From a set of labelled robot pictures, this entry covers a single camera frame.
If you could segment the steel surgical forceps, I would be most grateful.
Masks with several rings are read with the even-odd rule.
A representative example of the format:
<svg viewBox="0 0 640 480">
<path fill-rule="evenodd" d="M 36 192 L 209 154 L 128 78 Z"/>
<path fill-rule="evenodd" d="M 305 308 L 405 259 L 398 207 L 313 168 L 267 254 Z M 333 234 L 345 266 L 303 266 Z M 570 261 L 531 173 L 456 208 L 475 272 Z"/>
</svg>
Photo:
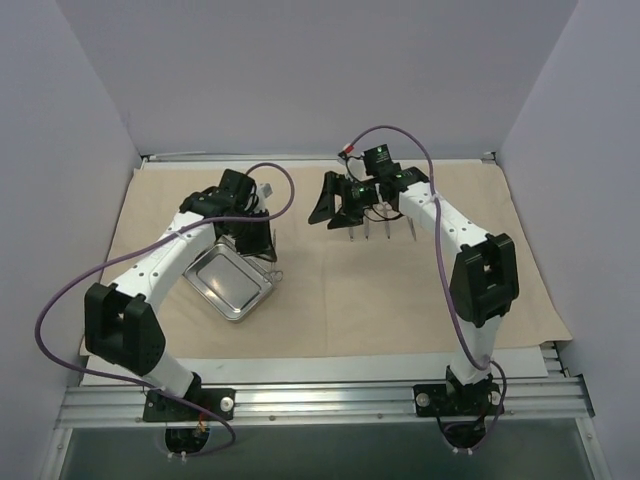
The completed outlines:
<svg viewBox="0 0 640 480">
<path fill-rule="evenodd" d="M 414 242 L 417 242 L 417 234 L 416 234 L 414 222 L 413 222 L 413 220 L 411 218 L 408 218 L 407 221 L 408 221 L 408 226 L 409 226 L 409 230 L 410 230 L 412 239 L 413 239 Z"/>
</svg>

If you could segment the beige cloth wrap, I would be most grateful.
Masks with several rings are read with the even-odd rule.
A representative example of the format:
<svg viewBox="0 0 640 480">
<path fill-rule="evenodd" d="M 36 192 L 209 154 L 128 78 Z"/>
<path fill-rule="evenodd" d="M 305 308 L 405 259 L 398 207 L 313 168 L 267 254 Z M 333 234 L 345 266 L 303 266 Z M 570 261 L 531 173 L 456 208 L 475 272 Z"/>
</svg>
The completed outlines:
<svg viewBox="0 0 640 480">
<path fill-rule="evenodd" d="M 457 340 L 444 300 L 433 236 L 403 220 L 370 227 L 370 238 L 310 225 L 325 168 L 256 171 L 273 188 L 278 213 L 275 291 L 242 322 L 224 319 L 193 287 L 179 280 L 158 312 L 170 353 L 178 358 L 286 358 L 450 352 Z M 509 235 L 520 285 L 499 328 L 501 348 L 568 341 L 571 333 L 545 288 L 502 170 L 447 161 L 436 165 L 438 191 L 474 224 Z"/>
</svg>

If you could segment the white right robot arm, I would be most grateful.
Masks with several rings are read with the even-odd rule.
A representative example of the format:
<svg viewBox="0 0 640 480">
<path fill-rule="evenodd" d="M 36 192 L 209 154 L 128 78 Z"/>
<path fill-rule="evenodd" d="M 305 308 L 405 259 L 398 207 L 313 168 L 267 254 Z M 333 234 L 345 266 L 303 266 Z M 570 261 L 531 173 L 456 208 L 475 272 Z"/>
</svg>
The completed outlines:
<svg viewBox="0 0 640 480">
<path fill-rule="evenodd" d="M 328 229 L 359 226 L 367 210 L 383 203 L 434 235 L 438 274 L 459 342 L 444 400 L 453 411 L 467 412 L 480 400 L 477 385 L 492 373 L 498 329 L 519 295 L 514 242 L 474 224 L 416 167 L 397 167 L 365 181 L 325 173 L 308 223 L 325 222 Z"/>
</svg>

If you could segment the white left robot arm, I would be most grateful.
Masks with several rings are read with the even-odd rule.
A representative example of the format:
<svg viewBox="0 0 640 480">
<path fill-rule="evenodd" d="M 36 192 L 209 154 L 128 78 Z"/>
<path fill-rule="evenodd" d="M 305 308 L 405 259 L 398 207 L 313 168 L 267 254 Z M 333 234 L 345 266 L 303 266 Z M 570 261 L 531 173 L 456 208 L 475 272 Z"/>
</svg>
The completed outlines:
<svg viewBox="0 0 640 480">
<path fill-rule="evenodd" d="M 242 320 L 273 288 L 258 261 L 275 263 L 266 200 L 272 188 L 227 169 L 218 184 L 184 199 L 148 253 L 111 284 L 85 294 L 85 347 L 103 360 L 167 393 L 179 419 L 202 405 L 200 377 L 168 350 L 157 318 L 185 279 L 225 319 Z"/>
</svg>

